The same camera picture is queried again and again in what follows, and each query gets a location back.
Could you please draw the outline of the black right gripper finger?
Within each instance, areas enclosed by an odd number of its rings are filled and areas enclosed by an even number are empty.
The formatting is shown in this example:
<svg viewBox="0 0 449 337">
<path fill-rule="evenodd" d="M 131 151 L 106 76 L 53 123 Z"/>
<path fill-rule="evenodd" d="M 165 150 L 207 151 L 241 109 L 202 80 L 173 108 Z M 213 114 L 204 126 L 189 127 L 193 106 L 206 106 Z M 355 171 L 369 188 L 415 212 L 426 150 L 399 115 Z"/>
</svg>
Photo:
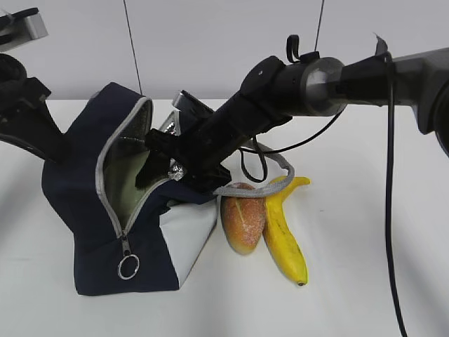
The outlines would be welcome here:
<svg viewBox="0 0 449 337">
<path fill-rule="evenodd" d="M 135 187 L 146 189 L 160 180 L 169 180 L 170 158 L 165 154 L 148 154 L 142 168 L 135 177 Z"/>
</svg>

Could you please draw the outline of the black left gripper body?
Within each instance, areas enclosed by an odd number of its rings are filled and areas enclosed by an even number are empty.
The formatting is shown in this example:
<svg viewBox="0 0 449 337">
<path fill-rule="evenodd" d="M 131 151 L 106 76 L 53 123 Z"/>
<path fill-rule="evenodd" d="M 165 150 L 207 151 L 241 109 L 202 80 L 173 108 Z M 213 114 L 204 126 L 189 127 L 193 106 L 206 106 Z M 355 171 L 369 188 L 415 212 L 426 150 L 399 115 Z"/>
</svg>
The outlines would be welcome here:
<svg viewBox="0 0 449 337">
<path fill-rule="evenodd" d="M 1 54 L 1 135 L 44 137 L 51 134 L 46 99 L 51 91 L 36 77 L 28 77 L 24 65 Z"/>
</svg>

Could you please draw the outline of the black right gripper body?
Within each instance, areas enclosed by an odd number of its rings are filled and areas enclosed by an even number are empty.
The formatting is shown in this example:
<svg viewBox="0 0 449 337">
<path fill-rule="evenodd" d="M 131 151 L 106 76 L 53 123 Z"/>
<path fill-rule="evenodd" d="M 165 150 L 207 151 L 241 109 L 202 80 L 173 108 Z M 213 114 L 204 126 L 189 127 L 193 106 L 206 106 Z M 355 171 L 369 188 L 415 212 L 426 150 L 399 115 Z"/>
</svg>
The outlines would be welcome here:
<svg viewBox="0 0 449 337">
<path fill-rule="evenodd" d="M 171 134 L 151 129 L 145 144 L 153 157 L 170 169 L 176 161 L 185 170 L 181 181 L 201 193 L 211 193 L 231 181 L 222 162 L 232 153 L 232 118 L 228 112 L 198 117 L 191 112 L 174 112 L 175 130 Z"/>
</svg>

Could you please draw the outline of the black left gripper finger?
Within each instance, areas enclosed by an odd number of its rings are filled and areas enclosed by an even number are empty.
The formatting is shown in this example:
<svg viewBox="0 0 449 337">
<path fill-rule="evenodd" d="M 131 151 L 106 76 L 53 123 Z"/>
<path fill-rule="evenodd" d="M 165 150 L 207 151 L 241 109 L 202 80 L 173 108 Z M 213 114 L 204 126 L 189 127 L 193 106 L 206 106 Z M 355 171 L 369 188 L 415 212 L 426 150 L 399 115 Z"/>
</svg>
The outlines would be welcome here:
<svg viewBox="0 0 449 337">
<path fill-rule="evenodd" d="M 35 154 L 54 163 L 62 163 L 71 151 L 69 141 L 53 120 L 46 103 L 25 108 L 20 138 Z"/>
</svg>

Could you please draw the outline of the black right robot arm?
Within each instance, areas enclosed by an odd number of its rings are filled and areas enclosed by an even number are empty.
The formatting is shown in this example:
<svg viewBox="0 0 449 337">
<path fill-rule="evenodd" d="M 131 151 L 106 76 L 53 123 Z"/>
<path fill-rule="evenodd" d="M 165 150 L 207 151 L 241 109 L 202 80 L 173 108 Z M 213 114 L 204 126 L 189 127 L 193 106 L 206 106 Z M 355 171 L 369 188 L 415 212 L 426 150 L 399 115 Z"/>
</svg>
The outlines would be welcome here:
<svg viewBox="0 0 449 337">
<path fill-rule="evenodd" d="M 350 65 L 316 53 L 286 65 L 271 56 L 259 62 L 240 89 L 217 110 L 183 93 L 180 111 L 194 123 L 179 136 L 151 130 L 149 156 L 135 179 L 149 185 L 181 164 L 184 182 L 199 192 L 226 185 L 231 177 L 222 161 L 254 136 L 296 116 L 331 117 L 348 105 L 393 103 L 413 109 L 423 134 L 435 133 L 448 149 L 448 50 L 445 48 L 387 60 L 381 53 Z"/>
</svg>

